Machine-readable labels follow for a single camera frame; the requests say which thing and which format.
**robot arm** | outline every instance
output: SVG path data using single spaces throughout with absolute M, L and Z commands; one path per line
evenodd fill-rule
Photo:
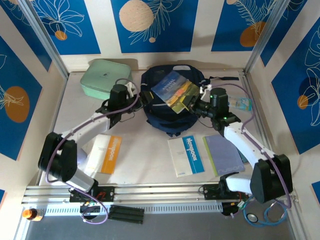
M 201 95 L 198 95 L 186 97 L 183 104 L 198 117 L 209 117 L 213 128 L 233 143 L 253 168 L 252 175 L 234 172 L 222 176 L 217 191 L 212 194 L 225 197 L 232 192 L 243 192 L 252 194 L 260 203 L 285 195 L 282 181 L 272 162 L 291 193 L 293 184 L 289 159 L 264 147 L 248 132 L 241 120 L 229 112 L 228 95 L 224 88 L 209 86 L 208 90 L 210 103 L 203 101 Z
M 139 100 L 132 108 L 121 113 L 105 116 L 108 112 L 114 112 L 132 105 L 136 96 L 131 96 L 132 94 L 128 93 L 126 86 L 116 84 L 111 90 L 108 105 L 105 106 L 106 101 L 104 101 L 102 106 L 88 119 L 94 120 L 98 118 L 97 120 L 85 125 L 75 133 L 74 131 L 83 123 L 62 134 L 54 132 L 48 134 L 38 167 L 46 171 L 55 148 L 62 139 L 69 136 L 60 147 L 60 151 L 54 156 L 49 173 L 59 181 L 96 196 L 99 192 L 98 182 L 77 168 L 77 148 L 81 148 L 98 134 L 112 128 L 121 120 L 123 113 L 138 111 L 152 100 L 150 92 L 141 92 Z M 288 191 L 292 192 L 289 159 L 285 155 L 277 156 L 274 152 L 265 148 L 246 128 L 243 128 L 241 120 L 229 112 L 228 95 L 225 89 L 211 89 L 210 97 L 210 102 L 205 102 L 202 100 L 201 95 L 188 96 L 183 100 L 183 104 L 198 117 L 209 117 L 213 128 L 233 143 L 253 168 L 252 175 L 234 172 L 222 176 L 213 195 L 225 199 L 228 196 L 233 196 L 233 192 L 243 192 L 252 194 L 260 203 L 283 196 L 285 194 L 284 188 L 267 156 L 272 157 L 276 166 L 280 169 Z

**cable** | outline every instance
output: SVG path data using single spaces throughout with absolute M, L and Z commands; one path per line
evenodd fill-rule
M 243 207 L 239 208 L 239 210 L 236 213 L 231 214 L 230 216 L 234 219 L 235 216 L 237 216 L 239 213 L 241 213 L 245 207 L 249 206 L 250 204 L 253 203 L 253 201 L 250 201 L 251 198 L 248 198 L 244 203 L 247 203 L 247 205 L 243 205 Z
M 209 129 L 213 129 L 213 128 L 214 128 L 213 126 L 207 126 L 207 125 L 205 125 L 203 122 L 200 121 L 199 118 L 198 118 L 197 120 L 199 121 L 199 123 L 201 123 L 203 126 L 209 128 Z
M 251 199 L 253 199 L 253 196 L 251 196 L 251 197 L 248 199 L 248 201 L 245 202 L 245 204 L 243 205 L 243 216 L 244 216 L 244 219 L 245 219 L 245 220 L 248 222 L 248 224 L 250 224 L 251 226 L 257 227 L 257 228 L 263 228 L 263 227 L 265 227 L 265 226 L 277 226 L 277 225 L 281 224 L 284 220 L 286 220 L 286 218 L 287 218 L 287 216 L 288 216 L 288 211 L 287 211 L 286 205 L 285 205 L 285 204 L 280 204 L 280 203 L 276 200 L 273 204 L 270 205 L 270 207 L 268 207 L 268 208 L 264 211 L 264 213 L 263 213 L 264 221 L 258 220 L 256 223 L 250 221 L 250 220 L 248 219 L 248 216 L 247 216 L 246 207 L 249 205 L 248 202 L 249 202 L 249 200 L 251 200 Z M 283 213 L 283 215 L 281 216 L 281 218 L 280 218 L 278 221 L 272 222 L 272 221 L 269 220 L 268 213 L 269 213 L 270 209 L 273 207 L 273 205 L 274 205 L 275 203 L 280 204 L 280 205 L 283 207 L 284 213 Z
M 138 86 L 137 86 L 133 81 L 131 81 L 131 80 L 127 79 L 127 78 L 119 78 L 119 79 L 116 81 L 116 83 L 117 83 L 119 80 L 127 80 L 127 81 L 131 82 L 131 83 L 134 85 L 135 89 L 137 90 L 137 94 L 136 94 L 136 98 L 134 99 L 133 103 L 132 103 L 130 106 L 127 106 L 127 107 L 125 107 L 125 108 L 123 108 L 123 109 L 119 109 L 119 110 L 107 112 L 107 113 L 105 113 L 105 114 L 103 114 L 103 115 L 100 115 L 100 116 L 95 117 L 94 119 L 89 119 L 88 121 L 84 122 L 84 123 L 81 124 L 80 126 L 76 127 L 72 132 L 68 133 L 68 134 L 58 143 L 58 145 L 57 145 L 56 148 L 54 149 L 54 151 L 53 151 L 53 153 L 52 153 L 52 155 L 51 155 L 51 157 L 50 157 L 50 159 L 49 159 L 48 166 L 46 167 L 46 171 L 45 171 L 45 180 L 46 180 L 47 183 L 55 183 L 55 182 L 58 181 L 57 179 L 56 179 L 56 180 L 49 180 L 49 170 L 50 170 L 50 168 L 51 168 L 51 166 L 52 166 L 53 160 L 54 160 L 54 158 L 55 158 L 58 150 L 60 149 L 60 147 L 64 144 L 64 142 L 65 142 L 69 137 L 71 137 L 73 134 L 75 134 L 76 132 L 78 132 L 80 129 L 82 129 L 83 127 L 87 126 L 88 124 L 90 124 L 90 123 L 92 123 L 92 122 L 94 122 L 94 121 L 96 121 L 96 120 L 99 120 L 99 119 L 101 119 L 101 118 L 105 118 L 105 117 L 107 117 L 107 116 L 109 116 L 109 115 L 113 115 L 113 114 L 118 114 L 118 113 L 124 112 L 124 111 L 132 108 L 132 107 L 137 103 L 137 101 L 138 101 L 138 99 L 139 99 Z M 81 217 L 83 218 L 83 220 L 84 220 L 86 223 L 88 223 L 88 224 L 93 224 L 93 225 L 98 225 L 98 224 L 103 224 L 103 223 L 108 219 L 108 209 L 106 208 L 106 206 L 105 206 L 101 201 L 99 201 L 99 200 L 96 199 L 94 196 L 91 196 L 90 194 L 84 192 L 84 191 L 81 190 L 81 189 L 75 188 L 75 187 L 73 187 L 72 185 L 70 185 L 70 184 L 68 184 L 68 183 L 66 183 L 66 184 L 67 184 L 68 186 L 74 188 L 74 190 L 76 190 L 77 192 L 79 192 L 79 193 L 87 196 L 88 198 L 92 199 L 93 201 L 101 204 L 101 206 L 105 209 L 105 211 L 106 211 L 105 218 L 104 218 L 104 220 L 99 221 L 99 222 L 87 221 L 87 220 L 85 219 L 85 217 L 84 217 L 84 212 L 83 212 L 82 215 L 81 215 Z
M 252 97 L 250 96 L 250 94 L 249 94 L 243 87 L 241 87 L 241 86 L 239 86 L 239 85 L 236 85 L 236 84 L 233 84 L 233 83 L 224 83 L 224 84 L 219 84 L 219 85 L 215 85 L 215 86 L 212 86 L 212 87 L 213 87 L 213 88 L 217 88 L 217 87 L 226 86 L 226 85 L 231 85 L 231 86 L 235 86 L 235 87 L 237 87 L 237 88 L 240 88 L 241 90 L 243 90 L 243 91 L 245 92 L 245 94 L 246 94 L 250 99 L 252 99 Z M 261 151 L 261 153 L 262 153 L 262 154 L 270 161 L 270 163 L 272 164 L 272 166 L 273 166 L 276 174 L 277 174 L 278 177 L 279 177 L 279 180 L 280 180 L 280 182 L 281 182 L 281 185 L 282 185 L 282 187 L 283 187 L 285 196 L 286 196 L 287 201 L 288 201 L 288 205 L 286 205 L 286 207 L 287 207 L 288 209 L 290 209 L 290 208 L 292 207 L 292 203 L 291 203 L 291 198 L 290 198 L 289 190 L 288 190 L 288 188 L 287 188 L 287 186 L 286 186 L 285 180 L 284 180 L 284 178 L 283 178 L 283 176 L 282 176 L 279 168 L 277 167 L 276 163 L 272 160 L 272 157 L 269 156 L 269 155 L 263 150 L 263 148 L 260 147 L 260 145 L 257 144 L 257 142 L 256 142 L 255 140 L 253 140 L 253 139 L 247 134 L 246 131 L 244 131 L 244 130 L 245 130 L 245 126 L 246 126 L 251 120 L 253 120 L 253 119 L 255 118 L 255 116 L 256 116 L 256 108 L 255 108 L 255 105 L 252 104 L 252 116 L 251 116 L 247 121 L 245 121 L 245 122 L 243 123 L 242 128 L 241 128 L 241 131 L 242 131 L 243 135 L 244 135 L 255 147 L 257 147 L 257 148 Z

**orange booklet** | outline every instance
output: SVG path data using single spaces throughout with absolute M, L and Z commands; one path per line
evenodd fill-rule
M 94 140 L 84 173 L 113 174 L 120 151 L 122 137 L 99 134 Z

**small bottle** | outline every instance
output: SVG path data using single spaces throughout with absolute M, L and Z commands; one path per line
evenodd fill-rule
M 22 212 L 22 217 L 30 221 L 40 221 L 44 217 L 44 211 L 40 209 L 27 209 Z

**orange circle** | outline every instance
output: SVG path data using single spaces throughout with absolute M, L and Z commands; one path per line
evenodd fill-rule
M 302 110 L 308 107 L 308 98 L 305 95 L 301 95 L 298 98 L 298 107 Z
M 5 92 L 5 112 L 16 123 L 23 123 L 29 114 L 30 102 L 27 92 L 20 86 L 12 86 Z
M 264 21 L 259 21 L 247 27 L 241 34 L 240 44 L 247 48 L 254 47 L 265 25 L 266 23 Z
M 32 216 L 32 211 L 30 210 L 30 209 L 27 209 L 27 210 L 24 210 L 23 212 L 22 212 L 22 217 L 23 218 L 30 218 Z
M 57 39 L 59 39 L 59 40 L 61 40 L 61 41 L 64 41 L 64 40 L 67 39 L 67 34 L 66 34 L 65 32 L 63 32 L 63 31 L 60 31 L 60 30 L 56 31 L 56 32 L 54 33 L 54 35 L 55 35 L 55 37 L 56 37 Z

